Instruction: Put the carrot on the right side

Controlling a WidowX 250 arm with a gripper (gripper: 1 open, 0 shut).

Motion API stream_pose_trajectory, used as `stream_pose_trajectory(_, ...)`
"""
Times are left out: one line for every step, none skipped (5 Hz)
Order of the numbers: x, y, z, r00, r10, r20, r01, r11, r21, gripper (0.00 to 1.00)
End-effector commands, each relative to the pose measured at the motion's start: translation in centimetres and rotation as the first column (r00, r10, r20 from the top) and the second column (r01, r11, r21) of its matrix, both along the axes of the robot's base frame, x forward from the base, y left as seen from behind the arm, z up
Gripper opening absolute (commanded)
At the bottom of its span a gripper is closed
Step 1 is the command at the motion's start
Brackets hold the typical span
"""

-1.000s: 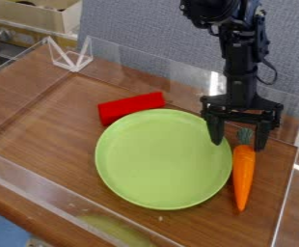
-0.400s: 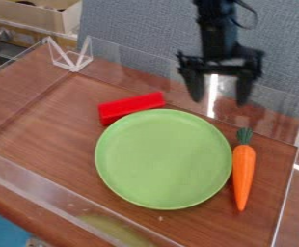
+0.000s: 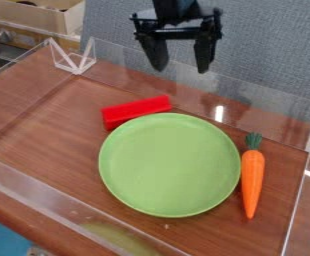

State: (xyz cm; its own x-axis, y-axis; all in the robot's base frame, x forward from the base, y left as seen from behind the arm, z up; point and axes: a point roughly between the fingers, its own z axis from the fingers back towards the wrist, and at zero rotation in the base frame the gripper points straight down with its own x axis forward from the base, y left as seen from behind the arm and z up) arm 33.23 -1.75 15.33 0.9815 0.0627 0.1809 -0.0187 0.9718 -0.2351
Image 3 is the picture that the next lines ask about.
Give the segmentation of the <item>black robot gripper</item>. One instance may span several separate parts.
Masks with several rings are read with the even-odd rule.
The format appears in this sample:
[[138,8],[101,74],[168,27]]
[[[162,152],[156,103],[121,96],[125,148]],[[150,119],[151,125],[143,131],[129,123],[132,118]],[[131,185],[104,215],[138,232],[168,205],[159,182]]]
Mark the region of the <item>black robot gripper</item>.
[[195,40],[198,72],[203,74],[208,71],[216,41],[222,39],[222,15],[222,9],[199,5],[190,7],[184,15],[176,18],[159,18],[154,9],[131,14],[135,39],[156,71],[164,70],[170,60],[166,40]]

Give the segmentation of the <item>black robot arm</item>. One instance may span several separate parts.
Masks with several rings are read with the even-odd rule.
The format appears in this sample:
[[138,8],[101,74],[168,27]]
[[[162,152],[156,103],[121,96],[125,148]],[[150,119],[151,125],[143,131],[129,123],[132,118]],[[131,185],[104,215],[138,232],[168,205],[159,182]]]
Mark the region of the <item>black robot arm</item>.
[[215,58],[216,42],[223,36],[223,11],[203,7],[196,0],[152,0],[152,5],[152,9],[129,16],[134,36],[152,68],[163,71],[168,64],[168,40],[194,40],[196,68],[199,73],[204,73]]

